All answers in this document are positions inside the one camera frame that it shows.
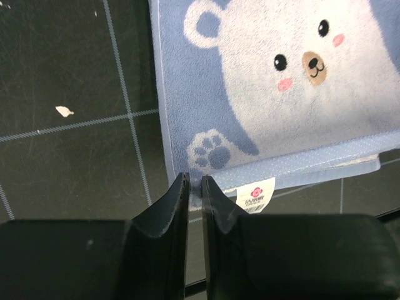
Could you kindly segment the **light blue bear towel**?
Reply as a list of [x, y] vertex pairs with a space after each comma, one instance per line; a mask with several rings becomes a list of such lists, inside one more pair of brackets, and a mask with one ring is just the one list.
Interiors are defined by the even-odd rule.
[[399, 147], [398, 1], [151, 1], [167, 177], [274, 189], [378, 170]]

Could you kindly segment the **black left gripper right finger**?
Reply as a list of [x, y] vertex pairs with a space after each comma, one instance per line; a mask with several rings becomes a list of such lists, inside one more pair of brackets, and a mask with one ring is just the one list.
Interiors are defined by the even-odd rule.
[[249, 214], [202, 179], [208, 299], [398, 299], [399, 251], [363, 214]]

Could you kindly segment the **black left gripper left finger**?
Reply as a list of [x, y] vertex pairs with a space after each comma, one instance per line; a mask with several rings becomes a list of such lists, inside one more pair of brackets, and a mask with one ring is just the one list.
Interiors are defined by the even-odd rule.
[[133, 219], [1, 224], [2, 299], [183, 299], [190, 179]]

